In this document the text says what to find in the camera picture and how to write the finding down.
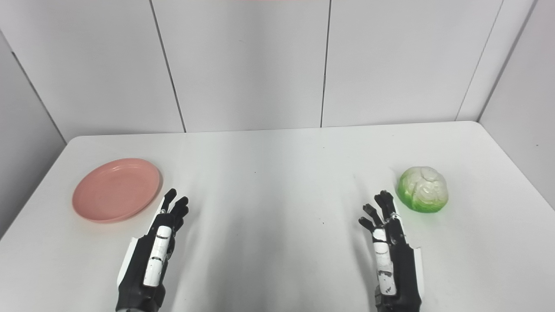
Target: robot finger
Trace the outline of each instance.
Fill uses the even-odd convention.
[[[374,200],[376,201],[376,204],[380,206],[384,221],[385,223],[387,223],[387,220],[391,217],[391,213],[393,213],[395,209],[391,211],[391,206],[388,204],[387,198],[384,196],[384,193],[389,194],[387,191],[382,191],[380,194],[374,196]]]
[[[170,203],[172,200],[174,200],[174,198],[177,196],[177,191],[175,189],[171,189],[169,190],[166,195],[164,195],[164,200],[162,201],[162,204],[160,205],[160,210],[163,212],[168,212],[168,209],[170,208]]]
[[[176,219],[183,219],[183,217],[189,212],[189,207],[187,207],[188,203],[189,198],[187,198],[186,196],[181,197],[177,202],[175,202],[173,208],[169,213],[173,215]]]
[[[374,230],[376,229],[376,227],[372,224],[372,221],[366,219],[365,217],[360,217],[359,223],[367,230],[369,230],[371,233],[373,233]]]
[[[393,213],[397,213],[395,210],[395,205],[393,204],[393,195],[386,190],[380,192],[381,198],[384,200],[387,210],[389,210],[390,215]]]
[[[377,227],[382,227],[384,225],[384,222],[381,220],[380,216],[378,215],[378,211],[376,210],[376,208],[372,207],[372,205],[366,204],[362,207],[362,209],[372,217],[372,220],[374,221],[374,224],[376,224]]]

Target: cabbage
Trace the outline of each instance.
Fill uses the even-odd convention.
[[[407,207],[424,213],[440,211],[449,199],[445,178],[431,167],[408,168],[399,180],[397,193]]]

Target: robotic arm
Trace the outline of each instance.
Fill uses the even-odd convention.
[[[359,223],[372,233],[379,286],[376,307],[379,312],[419,312],[424,295],[420,248],[406,242],[401,217],[393,204],[393,196],[383,190],[374,196],[384,220],[370,204],[362,208],[371,219]]]
[[[170,210],[177,196],[171,189],[164,196],[148,232],[132,238],[118,275],[118,312],[158,312],[166,289],[162,285],[168,260],[175,247],[175,233],[189,212],[189,199],[182,197]]]

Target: robotic hand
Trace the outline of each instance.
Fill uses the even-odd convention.
[[[362,209],[374,223],[365,217],[359,223],[372,233],[379,282],[376,307],[379,312],[419,312],[424,295],[420,248],[412,249],[407,244],[393,196],[383,190],[374,199],[384,220],[366,204]]]
[[[118,275],[118,312],[158,312],[166,289],[162,285],[168,260],[175,247],[175,233],[183,225],[183,217],[189,212],[189,199],[177,196],[171,189],[160,204],[146,235],[132,238],[122,268]]]

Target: panel seam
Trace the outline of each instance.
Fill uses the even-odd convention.
[[[183,113],[181,112],[181,106],[179,105],[179,98],[177,96],[177,91],[175,90],[175,83],[173,76],[171,74],[170,64],[168,62],[168,56],[166,55],[166,49],[164,47],[164,41],[162,40],[162,34],[160,33],[160,26],[158,25],[158,19],[156,18],[156,12],[154,11],[154,5],[152,0],[148,0],[150,3],[150,9],[152,10],[152,16],[154,17],[154,24],[156,25],[156,32],[158,33],[158,39],[160,40],[160,46],[162,47],[162,54],[164,55],[164,61],[166,63],[166,68],[168,69],[168,76],[170,77],[171,88],[174,93],[175,104],[177,105],[177,111],[179,112],[179,118],[181,119],[181,125],[183,126],[183,132],[187,132],[185,128],[185,121],[183,120]]]
[[[487,44],[490,41],[491,33],[493,32],[493,28],[495,27],[495,23],[497,22],[497,17],[499,17],[499,12],[501,12],[501,8],[503,7],[504,2],[505,2],[505,0],[501,1],[501,4],[499,5],[499,9],[497,10],[497,14],[495,14],[495,18],[493,19],[493,24],[491,25],[490,32],[488,33],[487,38],[486,38],[486,43],[484,44],[484,47],[482,48],[482,52],[480,53],[480,57],[478,58],[478,62],[476,63],[476,67],[474,67],[474,71],[472,72],[472,77],[470,78],[470,82],[468,83],[468,86],[466,87],[465,94],[462,97],[461,105],[458,107],[457,115],[455,116],[455,121],[457,120],[458,115],[461,113],[462,106],[465,103],[466,95],[468,94],[468,90],[470,90],[470,86],[472,85],[472,81],[474,80],[474,76],[476,75],[476,71],[478,70],[478,67],[480,66],[480,61],[482,60],[482,56],[484,55],[484,51],[486,50]]]
[[[330,20],[331,20],[331,0],[330,0],[330,7],[327,12],[326,56],[324,58],[324,82],[322,84],[322,108],[320,111],[320,128],[322,128],[322,122],[324,121],[324,96],[326,95],[327,48],[330,43]]]

